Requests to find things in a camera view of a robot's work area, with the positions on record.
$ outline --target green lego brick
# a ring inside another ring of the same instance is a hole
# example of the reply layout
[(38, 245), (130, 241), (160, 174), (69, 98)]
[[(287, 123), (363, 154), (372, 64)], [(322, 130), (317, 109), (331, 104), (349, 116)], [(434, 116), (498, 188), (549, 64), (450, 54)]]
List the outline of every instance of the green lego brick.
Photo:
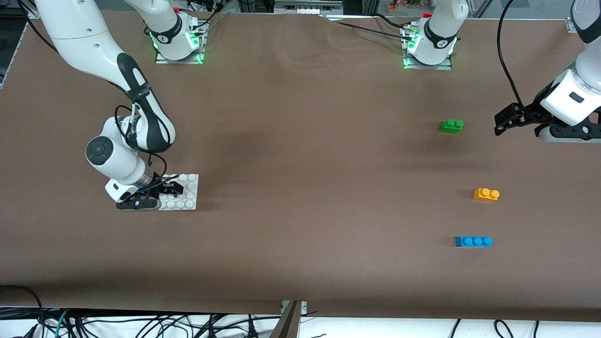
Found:
[(463, 121), (448, 119), (441, 123), (441, 132), (456, 134), (463, 130)]

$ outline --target teal cable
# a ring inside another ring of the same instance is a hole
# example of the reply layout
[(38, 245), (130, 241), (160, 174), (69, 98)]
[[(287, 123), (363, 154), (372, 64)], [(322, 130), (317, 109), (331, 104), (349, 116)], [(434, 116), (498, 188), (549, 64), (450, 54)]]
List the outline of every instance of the teal cable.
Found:
[(65, 320), (65, 316), (67, 315), (67, 312), (69, 312), (69, 309), (65, 310), (63, 312), (63, 314), (61, 315), (61, 317), (58, 319), (58, 323), (56, 325), (56, 331), (54, 331), (54, 338), (58, 338), (58, 332), (61, 329), (61, 325), (63, 324), (63, 320)]

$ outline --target brown table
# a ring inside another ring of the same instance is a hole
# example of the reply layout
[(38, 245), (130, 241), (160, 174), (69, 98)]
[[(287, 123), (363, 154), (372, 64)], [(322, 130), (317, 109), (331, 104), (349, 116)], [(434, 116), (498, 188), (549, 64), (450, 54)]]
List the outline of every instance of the brown table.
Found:
[[(200, 174), (199, 208), (116, 210), (84, 149), (128, 101), (28, 30), (0, 93), (3, 283), (61, 307), (601, 318), (601, 147), (494, 136), (514, 101), (497, 21), (468, 20), (436, 72), (309, 15), (228, 16), (205, 64), (155, 65), (135, 12), (105, 18), (176, 125), (168, 173)], [(504, 46), (527, 102), (583, 48), (550, 20), (507, 21)], [(447, 118), (464, 131), (437, 131)], [(499, 201), (473, 201), (479, 187)], [(477, 235), (493, 247), (454, 248)]]

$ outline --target orange lego brick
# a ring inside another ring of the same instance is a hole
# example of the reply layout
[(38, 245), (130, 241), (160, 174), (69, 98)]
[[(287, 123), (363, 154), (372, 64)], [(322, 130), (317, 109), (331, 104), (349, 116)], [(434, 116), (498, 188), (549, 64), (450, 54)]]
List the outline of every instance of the orange lego brick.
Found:
[(499, 195), (498, 190), (490, 190), (487, 188), (478, 188), (474, 190), (474, 200), (478, 201), (494, 202), (499, 199)]

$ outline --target blue lego brick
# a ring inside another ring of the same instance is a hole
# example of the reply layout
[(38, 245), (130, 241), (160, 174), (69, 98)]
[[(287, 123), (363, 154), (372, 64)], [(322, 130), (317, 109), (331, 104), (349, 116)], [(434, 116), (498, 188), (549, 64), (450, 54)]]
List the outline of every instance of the blue lego brick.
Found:
[(492, 238), (487, 236), (470, 237), (461, 236), (455, 237), (455, 246), (457, 248), (488, 248), (492, 245)]

